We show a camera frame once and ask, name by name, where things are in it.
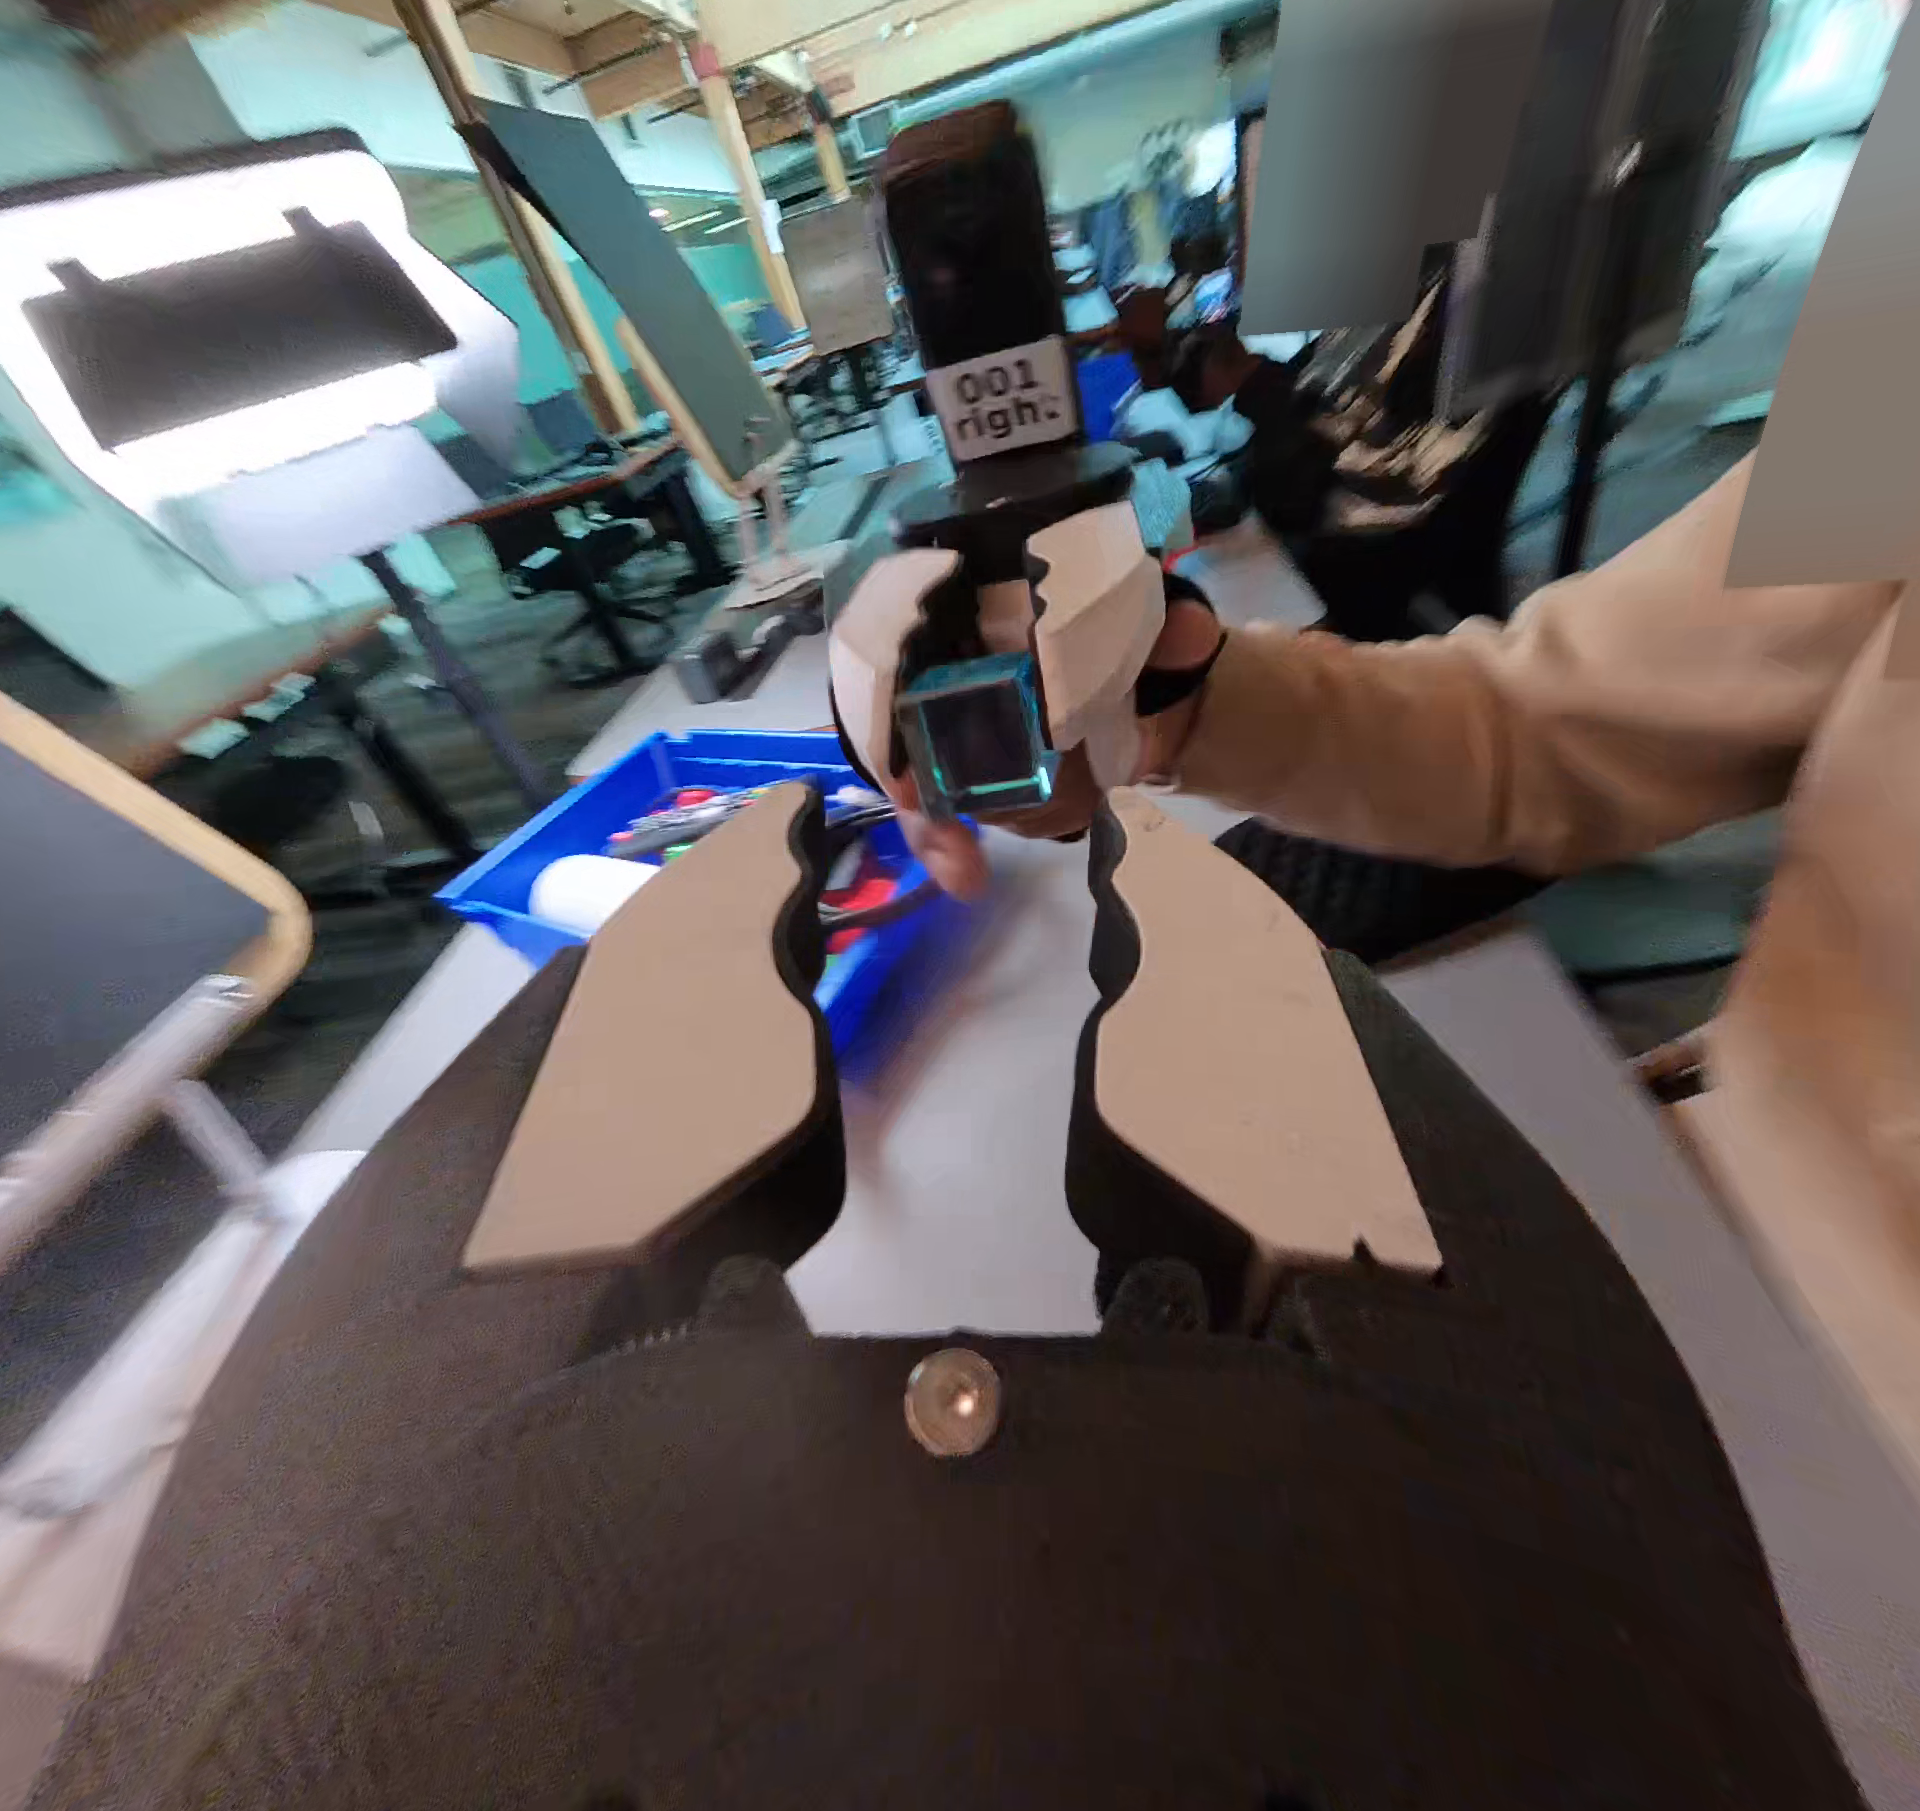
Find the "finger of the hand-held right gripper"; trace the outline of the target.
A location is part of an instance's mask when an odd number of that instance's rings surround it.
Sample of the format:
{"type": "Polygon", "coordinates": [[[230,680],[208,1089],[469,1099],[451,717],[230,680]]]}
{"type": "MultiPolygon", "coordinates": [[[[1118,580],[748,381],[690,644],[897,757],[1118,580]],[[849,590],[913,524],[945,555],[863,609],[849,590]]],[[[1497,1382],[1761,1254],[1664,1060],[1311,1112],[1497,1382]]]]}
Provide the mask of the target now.
{"type": "Polygon", "coordinates": [[[1165,630],[1165,573],[1133,503],[1034,533],[1027,582],[1048,740],[1081,754],[1095,789],[1121,789],[1140,771],[1136,691],[1165,630]]]}
{"type": "Polygon", "coordinates": [[[940,549],[877,555],[828,618],[828,708],[849,764],[868,781],[905,781],[897,698],[925,603],[962,573],[940,549]]]}

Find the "black ribbed pad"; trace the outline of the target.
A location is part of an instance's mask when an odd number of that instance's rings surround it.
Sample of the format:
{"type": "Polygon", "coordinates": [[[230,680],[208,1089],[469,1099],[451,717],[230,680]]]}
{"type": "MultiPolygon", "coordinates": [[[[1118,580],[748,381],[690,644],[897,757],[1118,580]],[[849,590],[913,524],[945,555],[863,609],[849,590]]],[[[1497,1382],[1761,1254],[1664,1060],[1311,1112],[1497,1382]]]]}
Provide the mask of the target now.
{"type": "Polygon", "coordinates": [[[1389,860],[1244,819],[1213,847],[1270,889],[1319,943],[1380,969],[1498,922],[1552,887],[1507,867],[1389,860]]]}

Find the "black panel on tripod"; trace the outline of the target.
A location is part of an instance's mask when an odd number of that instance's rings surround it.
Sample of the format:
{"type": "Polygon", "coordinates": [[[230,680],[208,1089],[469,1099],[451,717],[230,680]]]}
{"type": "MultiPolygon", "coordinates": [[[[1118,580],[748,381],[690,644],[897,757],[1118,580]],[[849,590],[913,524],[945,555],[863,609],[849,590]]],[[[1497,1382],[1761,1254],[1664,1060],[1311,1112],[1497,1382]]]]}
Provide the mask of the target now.
{"type": "Polygon", "coordinates": [[[1451,417],[1576,388],[1552,577],[1581,567],[1628,369],[1675,344],[1771,0],[1551,0],[1501,183],[1456,253],[1451,417]]]}

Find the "clear acrylic cube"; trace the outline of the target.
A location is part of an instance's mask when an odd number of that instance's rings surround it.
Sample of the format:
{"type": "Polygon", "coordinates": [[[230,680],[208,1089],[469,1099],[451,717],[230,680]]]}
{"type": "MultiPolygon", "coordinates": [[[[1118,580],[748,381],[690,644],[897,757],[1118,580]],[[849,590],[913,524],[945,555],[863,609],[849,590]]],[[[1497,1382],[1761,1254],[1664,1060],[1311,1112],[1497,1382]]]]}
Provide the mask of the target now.
{"type": "Polygon", "coordinates": [[[1060,755],[1031,654],[917,671],[894,695],[894,719],[922,816],[1011,816],[1051,802],[1060,755]]]}

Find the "person's right forearm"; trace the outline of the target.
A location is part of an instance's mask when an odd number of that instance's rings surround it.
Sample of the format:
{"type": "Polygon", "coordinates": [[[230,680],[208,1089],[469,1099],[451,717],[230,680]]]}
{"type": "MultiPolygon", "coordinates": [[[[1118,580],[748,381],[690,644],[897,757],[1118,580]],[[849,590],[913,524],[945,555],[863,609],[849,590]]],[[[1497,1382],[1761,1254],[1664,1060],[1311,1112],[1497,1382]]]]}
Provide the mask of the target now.
{"type": "Polygon", "coordinates": [[[1535,876],[1786,812],[1894,594],[1730,587],[1757,463],[1505,623],[1402,644],[1228,630],[1166,781],[1298,835],[1535,876]]]}

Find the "grey standing panel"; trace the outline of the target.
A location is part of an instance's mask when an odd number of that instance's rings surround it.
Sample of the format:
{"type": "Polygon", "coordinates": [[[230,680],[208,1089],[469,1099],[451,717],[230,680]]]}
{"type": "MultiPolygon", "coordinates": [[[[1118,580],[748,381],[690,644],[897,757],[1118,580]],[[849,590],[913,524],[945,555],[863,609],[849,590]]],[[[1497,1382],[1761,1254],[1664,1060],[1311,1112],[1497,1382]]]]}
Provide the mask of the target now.
{"type": "Polygon", "coordinates": [[[780,242],[812,358],[894,343],[890,259],[868,197],[851,195],[782,217],[780,242]]]}

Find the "white roll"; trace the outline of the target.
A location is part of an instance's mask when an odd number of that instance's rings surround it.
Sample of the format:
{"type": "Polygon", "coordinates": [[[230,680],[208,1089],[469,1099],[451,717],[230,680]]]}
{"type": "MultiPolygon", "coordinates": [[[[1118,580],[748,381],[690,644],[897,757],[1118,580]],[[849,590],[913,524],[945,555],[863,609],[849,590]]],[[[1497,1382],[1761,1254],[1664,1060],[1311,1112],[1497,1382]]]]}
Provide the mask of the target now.
{"type": "Polygon", "coordinates": [[[586,940],[612,920],[661,863],[609,855],[568,855],[543,863],[531,880],[525,916],[571,940],[586,940]]]}

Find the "black panel on white stand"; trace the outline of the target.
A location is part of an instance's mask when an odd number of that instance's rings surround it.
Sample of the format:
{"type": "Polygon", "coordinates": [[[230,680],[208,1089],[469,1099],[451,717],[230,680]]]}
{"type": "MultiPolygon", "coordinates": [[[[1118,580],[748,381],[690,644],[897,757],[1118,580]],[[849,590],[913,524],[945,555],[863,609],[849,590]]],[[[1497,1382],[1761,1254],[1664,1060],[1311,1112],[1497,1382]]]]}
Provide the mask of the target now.
{"type": "Polygon", "coordinates": [[[13,699],[2,742],[4,1269],[155,1126],[222,1200],[4,1464],[4,1671],[76,1684],[205,1391],[358,1153],[273,1165],[205,1082],[309,959],[296,887],[13,699]]]}

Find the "wooden-top desk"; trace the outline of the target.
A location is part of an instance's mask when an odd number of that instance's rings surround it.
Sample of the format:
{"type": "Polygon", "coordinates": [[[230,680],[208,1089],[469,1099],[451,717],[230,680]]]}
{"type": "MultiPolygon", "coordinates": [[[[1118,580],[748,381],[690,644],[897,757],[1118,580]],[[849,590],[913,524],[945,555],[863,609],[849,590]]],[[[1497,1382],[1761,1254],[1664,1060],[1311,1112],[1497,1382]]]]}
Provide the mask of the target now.
{"type": "Polygon", "coordinates": [[[637,526],[642,555],[628,567],[625,580],[656,596],[673,627],[685,599],[733,582],[716,533],[693,495],[687,453],[667,437],[637,444],[596,438],[563,463],[507,479],[482,498],[466,526],[483,540],[507,590],[504,572],[529,551],[557,544],[563,530],[605,522],[637,526]]]}

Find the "white softbox light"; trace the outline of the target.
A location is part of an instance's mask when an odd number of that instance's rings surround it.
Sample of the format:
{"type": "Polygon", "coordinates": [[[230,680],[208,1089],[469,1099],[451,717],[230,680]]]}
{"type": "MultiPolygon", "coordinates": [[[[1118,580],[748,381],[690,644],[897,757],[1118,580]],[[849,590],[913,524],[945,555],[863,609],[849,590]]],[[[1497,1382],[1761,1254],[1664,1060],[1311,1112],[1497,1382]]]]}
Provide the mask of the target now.
{"type": "Polygon", "coordinates": [[[327,127],[2,206],[4,380],[69,472],[232,590],[358,564],[539,812],[551,778],[394,561],[483,508],[424,419],[508,474],[529,447],[517,330],[414,241],[388,168],[327,127]]]}

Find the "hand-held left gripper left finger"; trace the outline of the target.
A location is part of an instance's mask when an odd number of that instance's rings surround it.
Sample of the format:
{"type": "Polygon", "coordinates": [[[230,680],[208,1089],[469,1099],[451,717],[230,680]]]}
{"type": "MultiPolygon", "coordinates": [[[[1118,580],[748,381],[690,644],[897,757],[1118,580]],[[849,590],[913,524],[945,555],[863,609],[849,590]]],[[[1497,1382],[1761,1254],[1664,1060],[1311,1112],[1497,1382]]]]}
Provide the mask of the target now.
{"type": "Polygon", "coordinates": [[[788,1288],[848,1195],[825,874],[825,802],[776,784],[588,937],[468,1227],[466,1292],[612,1290],[688,1319],[712,1285],[788,1288]]]}

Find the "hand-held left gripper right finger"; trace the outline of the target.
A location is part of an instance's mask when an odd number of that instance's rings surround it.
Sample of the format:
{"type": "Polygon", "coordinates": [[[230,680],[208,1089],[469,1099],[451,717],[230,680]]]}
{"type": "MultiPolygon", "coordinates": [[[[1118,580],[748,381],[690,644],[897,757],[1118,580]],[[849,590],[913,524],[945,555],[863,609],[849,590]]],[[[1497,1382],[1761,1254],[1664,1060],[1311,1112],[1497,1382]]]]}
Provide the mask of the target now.
{"type": "Polygon", "coordinates": [[[1094,1005],[1069,1214],[1100,1306],[1138,1272],[1201,1323],[1262,1323],[1311,1274],[1429,1288],[1444,1254],[1332,959],[1266,887],[1140,790],[1090,832],[1094,1005]]]}

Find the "black flag panel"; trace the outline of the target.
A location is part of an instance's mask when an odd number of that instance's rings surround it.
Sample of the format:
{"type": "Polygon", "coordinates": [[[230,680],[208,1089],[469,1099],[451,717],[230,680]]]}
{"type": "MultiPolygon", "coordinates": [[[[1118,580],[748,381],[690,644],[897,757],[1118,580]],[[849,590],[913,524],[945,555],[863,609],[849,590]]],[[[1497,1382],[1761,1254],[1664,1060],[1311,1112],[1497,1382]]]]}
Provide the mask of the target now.
{"type": "Polygon", "coordinates": [[[605,288],[620,344],[685,451],[733,498],[754,498],[797,451],[797,435],[606,145],[584,119],[493,100],[479,112],[474,152],[605,288]]]}

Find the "black office chair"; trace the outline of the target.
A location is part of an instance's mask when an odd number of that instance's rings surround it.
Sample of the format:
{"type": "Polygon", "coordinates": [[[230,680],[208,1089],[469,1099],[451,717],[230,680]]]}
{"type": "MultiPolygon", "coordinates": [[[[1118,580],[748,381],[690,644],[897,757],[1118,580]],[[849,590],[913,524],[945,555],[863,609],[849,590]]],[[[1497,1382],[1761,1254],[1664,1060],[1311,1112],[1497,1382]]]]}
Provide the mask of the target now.
{"type": "Polygon", "coordinates": [[[540,644],[540,668],[568,691],[602,691],[656,671],[673,622],[656,596],[628,585],[642,555],[633,522],[563,530],[557,544],[529,551],[504,572],[517,602],[568,599],[573,612],[540,644]]]}

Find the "blue plastic bin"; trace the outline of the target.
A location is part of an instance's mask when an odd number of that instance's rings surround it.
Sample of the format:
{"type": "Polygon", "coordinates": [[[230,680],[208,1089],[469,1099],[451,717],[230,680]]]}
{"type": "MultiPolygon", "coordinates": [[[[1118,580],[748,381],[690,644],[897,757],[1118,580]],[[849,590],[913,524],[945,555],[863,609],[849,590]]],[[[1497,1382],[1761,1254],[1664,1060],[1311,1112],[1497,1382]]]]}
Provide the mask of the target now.
{"type": "Polygon", "coordinates": [[[648,860],[667,869],[763,790],[806,784],[826,806],[828,958],[814,997],[834,1055],[860,1069],[899,1044],[972,942],[972,911],[930,887],[889,819],[828,733],[698,729],[656,733],[500,841],[438,899],[540,966],[582,943],[525,916],[543,863],[568,855],[648,860]]]}

